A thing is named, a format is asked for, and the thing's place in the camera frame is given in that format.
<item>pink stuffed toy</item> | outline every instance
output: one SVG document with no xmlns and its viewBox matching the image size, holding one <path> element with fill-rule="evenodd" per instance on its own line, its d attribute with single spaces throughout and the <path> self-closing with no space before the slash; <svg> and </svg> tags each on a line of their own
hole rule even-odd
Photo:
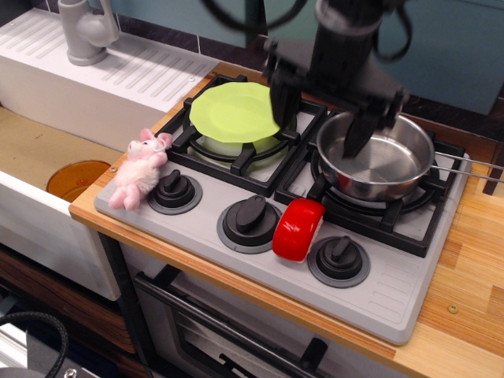
<svg viewBox="0 0 504 378">
<path fill-rule="evenodd" d="M 159 181 L 159 167 L 166 164 L 166 150 L 172 146 L 172 136 L 162 132 L 157 136 L 144 128 L 140 141 L 128 146 L 128 159 L 117 171 L 116 190 L 109 200 L 110 209 L 137 209 L 140 201 L 152 191 Z"/>
</svg>

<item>black cable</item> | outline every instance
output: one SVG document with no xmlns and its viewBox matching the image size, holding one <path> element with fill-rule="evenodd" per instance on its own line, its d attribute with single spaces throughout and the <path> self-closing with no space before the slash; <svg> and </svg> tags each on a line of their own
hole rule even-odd
<svg viewBox="0 0 504 378">
<path fill-rule="evenodd" d="M 308 0 L 296 0 L 296 3 L 284 15 L 280 16 L 270 24 L 245 24 L 240 20 L 236 20 L 229 13 L 223 11 L 214 0 L 201 0 L 203 5 L 216 17 L 222 24 L 231 29 L 240 30 L 242 32 L 250 32 L 256 34 L 265 34 L 268 30 L 277 28 L 280 25 L 292 20 L 303 9 Z"/>
<path fill-rule="evenodd" d="M 54 378 L 61 369 L 63 361 L 65 360 L 66 354 L 69 351 L 69 334 L 67 333 L 65 326 L 55 317 L 47 313 L 38 313 L 35 311 L 26 311 L 23 313 L 11 313 L 0 317 L 0 326 L 8 323 L 16 323 L 18 321 L 43 321 L 55 327 L 61 337 L 61 348 L 60 354 L 57 357 L 51 370 L 47 373 L 46 378 Z"/>
<path fill-rule="evenodd" d="M 378 31 L 377 31 L 372 37 L 372 47 L 376 52 L 376 56 L 382 61 L 392 62 L 397 61 L 398 59 L 404 57 L 408 52 L 408 49 L 410 48 L 411 45 L 411 41 L 413 39 L 413 25 L 411 24 L 410 17 L 406 13 L 404 6 L 397 7 L 397 14 L 399 20 L 401 21 L 402 27 L 406 32 L 406 38 L 407 38 L 406 44 L 402 47 L 401 50 L 396 51 L 393 54 L 382 54 L 378 50 Z"/>
</svg>

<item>stainless steel pan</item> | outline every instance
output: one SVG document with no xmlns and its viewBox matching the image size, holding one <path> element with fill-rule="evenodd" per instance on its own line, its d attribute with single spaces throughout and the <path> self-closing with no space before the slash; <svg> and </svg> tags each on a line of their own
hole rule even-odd
<svg viewBox="0 0 504 378">
<path fill-rule="evenodd" d="M 437 153 L 427 133 L 402 116 L 392 129 L 375 131 L 356 158 L 343 159 L 343 144 L 353 119 L 354 115 L 349 112 L 337 114 L 327 120 L 317 134 L 321 170 L 328 182 L 345 195 L 369 202 L 393 201 L 408 195 L 429 169 L 443 169 L 432 165 Z M 470 161 L 502 169 L 481 161 Z M 502 182 L 463 171 L 455 172 Z"/>
</svg>

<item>black burner grate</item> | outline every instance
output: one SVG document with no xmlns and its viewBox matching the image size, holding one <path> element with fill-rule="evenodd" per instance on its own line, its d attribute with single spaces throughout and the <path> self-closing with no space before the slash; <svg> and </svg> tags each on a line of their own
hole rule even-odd
<svg viewBox="0 0 504 378">
<path fill-rule="evenodd" d="M 465 152 L 463 147 L 439 140 L 434 140 L 434 147 L 438 152 L 459 157 L 462 157 Z M 306 144 L 296 162 L 281 181 L 275 192 L 275 200 L 288 205 L 293 199 L 299 198 L 299 195 L 292 193 L 289 189 L 306 164 L 310 164 L 315 181 L 306 197 L 324 204 L 326 208 L 325 221 L 337 224 L 416 256 L 422 258 L 426 256 L 439 219 L 443 213 L 446 198 L 453 185 L 455 179 L 454 173 L 450 173 L 446 180 L 441 180 L 438 172 L 432 169 L 432 173 L 424 176 L 418 185 L 424 191 L 422 195 L 410 202 L 399 199 L 384 204 L 383 208 L 376 208 L 374 206 L 368 207 L 361 203 L 356 204 L 339 196 L 331 187 L 331 184 L 327 182 L 324 175 L 320 174 L 318 158 L 317 144 L 314 136 Z M 458 169 L 459 166 L 460 161 L 454 161 L 451 168 Z M 433 204 L 435 208 L 422 240 L 412 239 L 407 235 L 402 235 L 395 231 L 395 225 L 401 216 L 416 211 L 429 203 Z"/>
<path fill-rule="evenodd" d="M 246 82 L 247 78 L 245 76 L 237 76 L 235 79 L 232 79 L 227 76 L 217 75 L 195 98 L 201 95 L 206 89 L 232 81 Z M 173 141 L 172 148 L 168 151 L 169 160 L 266 197 L 269 197 L 274 192 L 284 173 L 290 168 L 299 151 L 302 150 L 302 146 L 307 143 L 312 131 L 320 127 L 327 115 L 327 107 L 303 100 L 298 112 L 311 114 L 313 115 L 313 119 L 302 134 L 299 134 L 295 130 L 295 121 L 293 120 L 291 128 L 282 129 L 274 135 L 279 141 L 274 147 L 258 153 L 253 143 L 244 143 L 238 156 L 227 156 L 209 151 L 198 142 L 198 139 L 202 135 L 196 130 L 194 125 L 190 124 L 188 116 L 193 100 L 193 98 L 187 99 L 183 104 L 183 108 L 159 131 L 175 134 L 177 131 L 182 130 L 182 133 Z M 274 173 L 266 181 L 260 181 L 247 175 L 247 169 L 252 163 L 269 158 L 286 148 L 287 153 L 278 164 Z M 195 150 L 203 157 L 214 161 L 209 161 L 197 154 L 192 154 L 191 150 Z"/>
</svg>

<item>gray faucet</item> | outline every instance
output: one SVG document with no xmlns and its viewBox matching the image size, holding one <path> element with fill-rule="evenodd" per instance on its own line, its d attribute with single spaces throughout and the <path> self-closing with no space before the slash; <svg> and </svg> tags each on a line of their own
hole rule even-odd
<svg viewBox="0 0 504 378">
<path fill-rule="evenodd" d="M 93 65 L 107 55 L 106 47 L 119 38 L 110 0 L 100 0 L 104 15 L 94 15 L 87 0 L 58 0 L 63 32 L 74 65 Z"/>
</svg>

